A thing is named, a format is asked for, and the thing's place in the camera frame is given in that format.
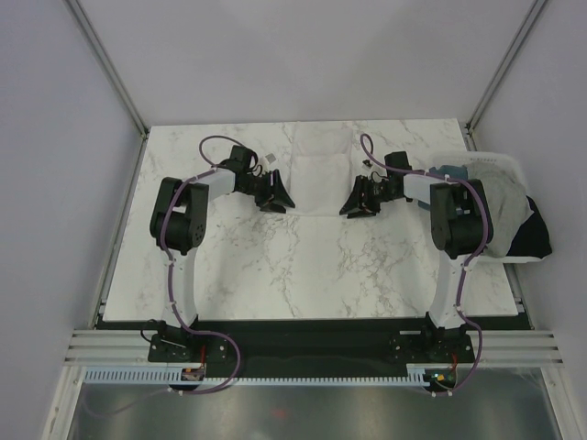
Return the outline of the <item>white t shirt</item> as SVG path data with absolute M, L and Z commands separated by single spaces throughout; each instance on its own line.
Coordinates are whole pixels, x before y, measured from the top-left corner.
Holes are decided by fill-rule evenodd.
M 338 122 L 295 124 L 288 181 L 294 215 L 339 215 L 351 192 L 352 138 Z

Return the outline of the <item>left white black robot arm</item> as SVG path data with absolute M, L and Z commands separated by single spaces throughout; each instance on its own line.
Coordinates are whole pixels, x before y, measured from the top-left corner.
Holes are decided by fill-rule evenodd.
M 167 258 L 167 300 L 162 320 L 181 330 L 171 339 L 170 351 L 191 360 L 201 350 L 201 338 L 191 332 L 198 312 L 194 298 L 194 269 L 198 248 L 204 241 L 208 205 L 231 193 L 254 199 L 268 213 L 285 214 L 295 203 L 285 190 L 278 170 L 255 172 L 258 155 L 235 144 L 227 159 L 187 180 L 162 179 L 150 219 L 150 235 Z

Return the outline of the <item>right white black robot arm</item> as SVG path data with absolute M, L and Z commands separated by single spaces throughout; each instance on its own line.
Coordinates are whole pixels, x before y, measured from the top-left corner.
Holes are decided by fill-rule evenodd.
M 386 175 L 355 178 L 339 213 L 347 218 L 371 217 L 381 204 L 398 199 L 428 206 L 430 233 L 439 251 L 439 271 L 433 302 L 426 319 L 434 328 L 420 337 L 422 354 L 434 361 L 453 349 L 448 333 L 465 325 L 462 298 L 467 273 L 493 238 L 493 225 L 482 182 L 426 170 L 413 170 L 407 153 L 384 157 Z

